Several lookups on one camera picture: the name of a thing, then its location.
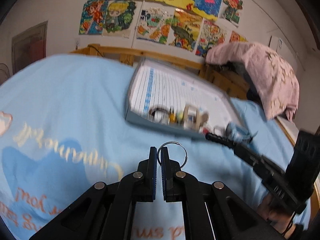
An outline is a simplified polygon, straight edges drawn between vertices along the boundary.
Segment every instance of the small toy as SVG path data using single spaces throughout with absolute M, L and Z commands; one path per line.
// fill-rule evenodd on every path
M 170 120 L 170 124 L 171 124 L 171 123 L 176 123 L 176 122 L 177 122 L 177 118 L 176 118 L 176 115 L 174 114 L 173 107 L 170 107 L 170 111 L 169 111 L 169 120 Z
M 183 112 L 177 113 L 176 118 L 178 124 L 183 124 Z
M 195 106 L 186 105 L 184 107 L 183 127 L 185 129 L 192 129 L 198 132 L 200 127 L 202 127 L 208 120 L 208 113 L 203 113 L 200 115 L 200 110 Z
M 258 132 L 255 134 L 250 133 L 246 128 L 242 126 L 238 126 L 233 122 L 228 123 L 225 136 L 232 141 L 241 143 L 251 143 L 253 138 L 257 135 Z

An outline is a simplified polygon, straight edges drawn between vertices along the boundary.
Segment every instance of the black cable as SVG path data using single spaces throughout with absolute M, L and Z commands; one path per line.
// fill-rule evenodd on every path
M 89 47 L 89 48 L 94 48 L 94 49 L 100 54 L 101 57 L 104 57 L 104 56 L 101 54 L 101 52 L 100 52 L 96 47 L 94 47 L 94 46 L 92 46 L 92 45 L 90 45 L 90 44 L 88 45 L 88 47 Z
M 290 219 L 290 222 L 289 222 L 289 224 L 287 225 L 287 228 L 286 228 L 285 231 L 282 233 L 283 236 L 284 236 L 284 235 L 290 230 L 290 228 L 292 227 L 292 225 L 293 225 L 293 219 L 294 219 L 294 216 L 295 216 L 296 214 L 297 214 L 296 212 L 293 213 L 293 215 L 292 215 L 292 217 L 291 217 L 291 219 Z

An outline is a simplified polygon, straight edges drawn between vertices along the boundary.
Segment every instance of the light blue bedsheet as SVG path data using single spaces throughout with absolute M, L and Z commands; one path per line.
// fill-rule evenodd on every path
M 0 214 L 17 239 L 29 239 L 95 182 L 114 183 L 136 171 L 151 146 L 172 140 L 188 151 L 184 171 L 199 181 L 224 182 L 257 208 L 266 189 L 228 148 L 124 120 L 133 71 L 102 58 L 58 55 L 32 64 L 0 87 L 0 111 L 13 118 L 0 137 Z M 285 169 L 293 149 L 277 124 L 266 122 L 255 103 L 232 102 L 249 130 L 258 131 L 252 147 Z M 8 120 L 0 113 L 0 128 Z M 179 146 L 169 145 L 169 154 L 184 160 Z M 159 165 L 157 176 L 156 200 L 137 204 L 132 239 L 184 239 L 181 204 L 164 202 Z M 308 224 L 309 206 L 296 222 Z

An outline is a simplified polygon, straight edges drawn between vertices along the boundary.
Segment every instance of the wooden headboard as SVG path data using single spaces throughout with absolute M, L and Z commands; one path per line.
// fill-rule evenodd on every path
M 157 60 L 169 62 L 179 68 L 190 70 L 193 73 L 198 74 L 201 78 L 211 82 L 220 89 L 224 90 L 230 97 L 247 99 L 246 93 L 249 89 L 249 85 L 244 81 L 242 77 L 232 71 L 218 73 L 213 70 L 211 66 L 190 61 L 187 59 L 164 55 L 157 52 L 119 48 L 119 47 L 104 47 L 99 44 L 89 44 L 86 48 L 72 51 L 71 53 L 78 53 L 90 56 L 106 57 L 117 59 L 121 63 L 133 66 L 135 62 L 139 61 L 139 57 L 149 57 Z M 287 138 L 294 146 L 295 141 L 290 137 L 283 125 L 278 121 L 278 125 L 286 134 Z M 310 221 L 316 216 L 320 206 L 320 196 L 317 195 L 316 190 L 311 196 L 311 217 Z

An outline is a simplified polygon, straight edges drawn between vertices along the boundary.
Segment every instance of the pink blanket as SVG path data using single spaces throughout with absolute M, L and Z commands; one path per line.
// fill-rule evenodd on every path
M 220 44 L 208 51 L 206 63 L 241 62 L 260 96 L 267 120 L 285 112 L 292 121 L 298 108 L 299 83 L 290 64 L 274 50 L 259 43 Z

